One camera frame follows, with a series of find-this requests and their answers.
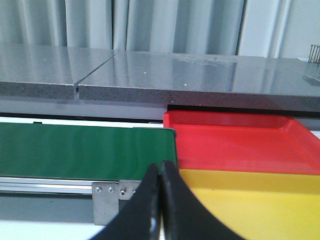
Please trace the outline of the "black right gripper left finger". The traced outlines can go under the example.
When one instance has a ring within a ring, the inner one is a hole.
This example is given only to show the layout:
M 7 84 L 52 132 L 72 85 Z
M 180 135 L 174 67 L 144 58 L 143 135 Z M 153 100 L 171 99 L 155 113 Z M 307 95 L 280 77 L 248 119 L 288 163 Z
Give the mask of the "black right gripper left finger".
M 158 240 L 160 237 L 160 204 L 158 165 L 152 163 L 136 193 L 116 217 L 93 240 Z

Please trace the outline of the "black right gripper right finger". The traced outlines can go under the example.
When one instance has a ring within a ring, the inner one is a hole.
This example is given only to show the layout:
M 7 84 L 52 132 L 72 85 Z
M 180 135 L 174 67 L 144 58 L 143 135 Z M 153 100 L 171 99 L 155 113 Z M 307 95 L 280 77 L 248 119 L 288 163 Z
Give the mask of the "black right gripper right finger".
M 243 239 L 203 206 L 172 161 L 162 162 L 160 179 L 166 240 Z

